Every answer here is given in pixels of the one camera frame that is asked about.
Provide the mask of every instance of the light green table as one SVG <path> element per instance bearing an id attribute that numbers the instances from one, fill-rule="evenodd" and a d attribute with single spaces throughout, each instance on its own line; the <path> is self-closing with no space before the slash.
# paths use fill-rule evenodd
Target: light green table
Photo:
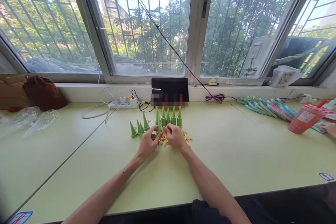
<path id="1" fill-rule="evenodd" d="M 155 111 L 146 116 L 153 125 Z M 324 184 L 319 172 L 336 175 L 336 143 L 314 130 L 296 135 L 286 123 L 231 102 L 189 103 L 182 116 L 183 128 L 194 139 L 192 149 L 233 196 Z M 139 146 L 140 138 L 132 139 L 129 129 L 129 121 L 136 119 L 142 119 L 138 110 L 120 110 L 107 126 L 102 124 L 20 209 L 34 211 L 27 224 L 64 220 L 124 167 Z M 196 198 L 200 192 L 181 154 L 170 145 L 160 146 L 107 214 Z"/>
<path id="2" fill-rule="evenodd" d="M 82 111 L 92 105 L 96 104 L 69 104 L 59 110 L 59 116 L 47 129 L 36 131 L 26 138 L 22 137 L 25 131 L 0 138 L 3 217 L 8 218 L 15 213 L 103 122 L 103 116 L 87 120 L 81 118 Z M 100 106 L 89 115 L 105 110 L 106 106 Z"/>

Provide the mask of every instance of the cup label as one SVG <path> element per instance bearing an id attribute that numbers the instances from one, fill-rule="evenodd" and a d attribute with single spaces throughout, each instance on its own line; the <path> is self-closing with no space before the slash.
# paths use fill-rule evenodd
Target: cup label
<path id="1" fill-rule="evenodd" d="M 309 113 L 308 111 L 304 111 L 301 115 L 299 115 L 298 119 L 302 122 L 309 122 L 311 119 L 315 117 L 314 114 Z"/>

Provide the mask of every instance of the window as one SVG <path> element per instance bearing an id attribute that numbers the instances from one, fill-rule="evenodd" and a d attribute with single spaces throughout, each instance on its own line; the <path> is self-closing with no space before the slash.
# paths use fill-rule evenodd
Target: window
<path id="1" fill-rule="evenodd" d="M 29 72 L 99 73 L 75 0 L 0 1 L 0 35 Z"/>
<path id="2" fill-rule="evenodd" d="M 138 0 L 97 0 L 115 75 L 184 76 L 185 66 Z M 186 60 L 190 0 L 143 0 L 169 42 Z"/>
<path id="3" fill-rule="evenodd" d="M 186 76 L 190 84 L 262 85 L 286 64 L 312 85 L 336 61 L 335 2 L 0 0 L 0 51 L 20 72 L 78 81 L 103 74 L 108 83 Z"/>
<path id="4" fill-rule="evenodd" d="M 313 78 L 335 49 L 335 39 L 336 0 L 307 0 L 267 76 L 278 65 L 288 65 L 300 69 L 303 78 Z"/>

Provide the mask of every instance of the cord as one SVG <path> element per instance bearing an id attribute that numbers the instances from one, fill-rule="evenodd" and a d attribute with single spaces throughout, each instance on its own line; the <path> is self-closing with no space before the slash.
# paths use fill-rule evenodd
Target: cord
<path id="1" fill-rule="evenodd" d="M 168 43 L 168 45 L 171 47 L 171 49 L 176 53 L 176 55 L 180 58 L 181 62 L 183 63 L 183 65 L 189 70 L 189 72 L 192 74 L 192 76 L 202 85 L 202 87 L 204 87 L 204 89 L 209 93 L 211 99 L 215 99 L 218 103 L 222 103 L 223 99 L 218 98 L 217 96 L 213 96 L 209 90 L 200 82 L 199 79 L 196 78 L 196 76 L 193 74 L 193 72 L 189 69 L 189 67 L 184 63 L 184 61 L 182 60 L 182 58 L 180 57 L 180 55 L 178 54 L 178 52 L 175 50 L 175 48 L 168 42 L 168 40 L 166 39 L 166 37 L 163 35 L 163 33 L 161 32 L 161 30 L 159 29 L 159 26 L 155 23 L 154 19 L 152 18 L 151 14 L 149 13 L 149 11 L 147 10 L 147 8 L 145 7 L 144 3 L 142 2 L 142 0 L 138 0 L 139 4 L 141 5 L 141 7 L 144 9 L 144 11 L 146 12 L 146 14 L 148 15 L 148 17 L 150 18 L 150 20 L 153 22 L 153 24 L 155 25 L 155 27 L 157 28 L 157 30 L 159 31 L 159 33 L 161 34 L 161 36 L 164 38 L 164 40 Z"/>
<path id="2" fill-rule="evenodd" d="M 145 112 L 145 113 L 148 113 L 148 112 L 151 112 L 151 111 L 153 111 L 154 109 L 155 109 L 155 105 L 154 105 L 154 108 L 152 109 L 152 110 L 150 110 L 150 111 L 144 111 L 146 108 L 148 108 L 148 106 L 151 104 L 151 103 L 149 103 L 149 102 L 147 102 L 147 101 L 144 101 L 144 100 L 142 100 L 142 99 L 140 99 L 139 97 L 138 97 L 138 95 L 136 94 L 136 91 L 133 89 L 132 91 L 131 91 L 131 93 L 132 93 L 132 96 L 133 97 L 136 97 L 138 100 L 140 100 L 140 104 L 139 104 L 139 110 L 141 111 L 141 112 Z"/>
<path id="3" fill-rule="evenodd" d="M 229 97 L 229 98 L 233 98 L 233 99 L 237 100 L 236 98 L 234 98 L 234 97 L 232 97 L 232 96 L 225 96 L 224 94 L 220 94 L 220 95 L 218 94 L 218 95 L 215 96 L 216 99 L 221 100 L 220 103 L 222 103 L 222 102 L 224 101 L 224 99 L 227 98 L 227 97 Z M 205 100 L 206 100 L 206 101 L 209 101 L 209 100 L 212 100 L 212 99 L 213 99 L 212 96 L 206 96 L 206 97 L 205 97 Z"/>
<path id="4" fill-rule="evenodd" d="M 299 97 L 295 97 L 295 98 L 279 98 L 280 100 L 294 100 L 297 98 L 302 98 L 302 97 L 306 97 L 306 96 L 299 96 Z"/>
<path id="5" fill-rule="evenodd" d="M 120 106 L 120 107 L 116 108 L 116 109 L 113 110 L 109 115 L 106 115 L 106 118 L 105 118 L 105 125 L 106 125 L 106 123 L 107 123 L 107 120 L 110 118 L 110 116 L 111 116 L 116 110 L 120 109 L 121 107 L 125 107 L 125 106 L 127 106 L 127 104 L 125 104 L 125 105 L 123 105 L 123 106 Z"/>
<path id="6" fill-rule="evenodd" d="M 252 63 L 253 63 L 254 58 L 251 59 L 251 64 L 250 64 L 250 70 L 257 72 L 258 70 L 252 69 Z"/>
<path id="7" fill-rule="evenodd" d="M 103 93 L 103 91 L 105 90 L 105 91 L 107 91 L 107 92 L 109 92 L 109 94 L 113 97 L 113 99 L 116 101 L 117 99 L 113 96 L 113 94 L 110 92 L 110 91 L 108 91 L 108 90 L 106 90 L 106 88 L 111 88 L 111 89 L 116 89 L 116 90 L 118 90 L 119 92 L 120 92 L 120 94 L 121 94 L 121 96 L 123 96 L 123 94 L 122 94 L 122 92 L 119 90 L 119 89 L 117 89 L 117 88 L 114 88 L 114 87 L 101 87 L 101 85 L 99 84 L 99 80 L 100 80 L 100 75 L 101 75 L 101 73 L 100 73 L 100 69 L 99 69 L 99 77 L 98 77 L 98 86 L 102 89 L 102 91 L 101 91 L 101 93 L 100 93 L 100 95 L 99 95 L 99 100 L 101 100 L 102 102 L 103 102 L 103 104 L 99 104 L 99 105 L 95 105 L 95 106 L 91 106 L 91 107 L 88 107 L 88 108 L 86 108 L 86 109 L 84 109 L 83 110 L 83 112 L 82 112 L 82 114 L 81 114 L 81 116 L 82 116 L 82 118 L 83 119 L 91 119 L 91 118 L 96 118 L 96 117 L 99 117 L 99 116 L 102 116 L 102 115 L 105 115 L 105 114 L 107 114 L 108 115 L 108 113 L 109 113 L 109 111 L 110 111 L 110 103 L 112 102 L 112 101 L 110 101 L 109 103 L 107 103 L 107 102 L 105 102 L 105 101 L 103 101 L 102 100 L 102 93 Z M 94 116 L 91 116 L 91 117 L 85 117 L 85 116 L 83 116 L 83 114 L 84 114 L 84 112 L 85 111 L 87 111 L 87 110 L 89 110 L 89 109 L 92 109 L 92 108 L 95 108 L 95 107 L 99 107 L 99 106 L 101 106 L 101 105 L 107 105 L 108 107 L 107 107 L 107 111 L 106 112 L 104 112 L 104 113 L 102 113 L 102 114 L 99 114 L 99 115 L 94 115 Z"/>

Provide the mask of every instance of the window frame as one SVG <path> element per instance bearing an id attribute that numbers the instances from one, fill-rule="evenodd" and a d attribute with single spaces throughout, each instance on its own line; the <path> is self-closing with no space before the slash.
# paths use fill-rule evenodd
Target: window frame
<path id="1" fill-rule="evenodd" d="M 202 18 L 203 4 L 207 3 L 205 10 L 205 17 Z M 265 69 L 259 79 L 248 78 L 217 78 L 217 82 L 221 85 L 263 85 L 266 83 L 267 73 L 279 50 L 289 35 L 289 32 L 304 7 L 306 0 L 290 0 L 288 8 L 283 14 L 277 31 L 274 35 L 273 43 L 269 47 L 269 60 L 266 63 Z M 123 84 L 150 84 L 151 78 L 157 76 L 121 76 L 114 75 L 116 72 L 114 68 L 112 50 L 108 41 L 106 29 L 104 29 L 104 22 L 100 14 L 97 0 L 76 0 L 80 14 L 82 15 L 86 30 L 88 32 L 90 41 L 93 46 L 94 53 L 101 68 L 101 74 L 85 74 L 85 73 L 30 73 L 25 66 L 17 58 L 14 50 L 5 40 L 0 40 L 0 51 L 11 63 L 13 68 L 20 74 L 41 75 L 52 79 L 54 82 L 77 82 L 77 83 L 94 83 L 98 81 L 100 75 L 100 82 L 106 83 L 123 83 Z M 200 77 L 201 62 L 203 56 L 203 47 L 205 42 L 205 33 L 210 12 L 211 0 L 191 0 L 190 15 L 189 15 L 189 31 L 187 40 L 187 59 L 186 65 L 195 74 L 202 84 L 207 84 L 211 78 Z M 316 72 L 311 79 L 299 79 L 295 85 L 319 85 L 327 78 L 331 72 L 331 65 L 336 61 L 336 49 L 332 55 L 328 57 L 321 68 Z M 184 77 L 188 78 L 189 84 L 199 84 L 196 78 L 185 69 Z"/>

